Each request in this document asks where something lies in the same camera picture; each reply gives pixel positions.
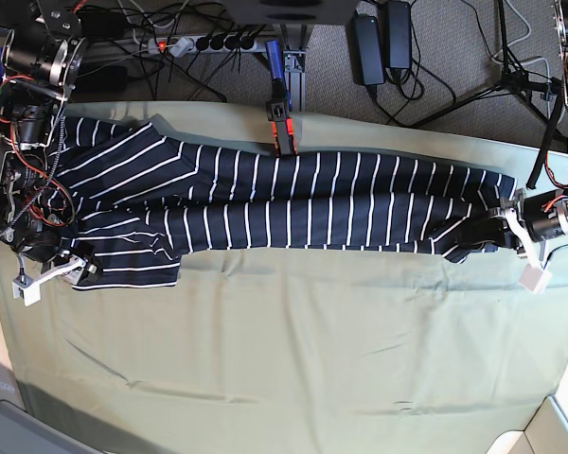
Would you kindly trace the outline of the robot arm image left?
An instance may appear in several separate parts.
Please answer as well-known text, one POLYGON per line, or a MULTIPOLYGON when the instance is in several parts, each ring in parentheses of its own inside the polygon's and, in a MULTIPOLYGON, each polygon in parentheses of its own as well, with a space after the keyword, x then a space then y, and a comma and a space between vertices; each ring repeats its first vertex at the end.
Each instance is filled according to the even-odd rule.
POLYGON ((0 1, 0 241, 18 265, 38 262, 37 277, 19 270, 16 298, 31 306, 41 286, 62 277, 72 284, 96 272, 88 247, 67 247, 61 232, 77 208, 56 178, 65 149, 64 108, 86 47, 81 1, 0 1))

